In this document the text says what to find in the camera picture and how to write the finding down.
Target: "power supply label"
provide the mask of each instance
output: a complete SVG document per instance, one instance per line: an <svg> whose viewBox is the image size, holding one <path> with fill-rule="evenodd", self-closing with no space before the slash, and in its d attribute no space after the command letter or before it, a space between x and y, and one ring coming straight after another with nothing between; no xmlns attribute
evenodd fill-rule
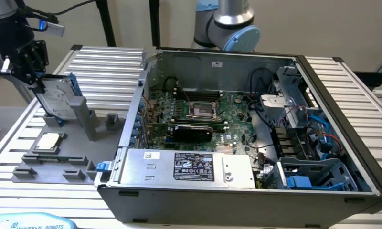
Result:
<svg viewBox="0 0 382 229"><path fill-rule="evenodd" d="M175 153L174 179L215 181L213 154Z"/></svg>

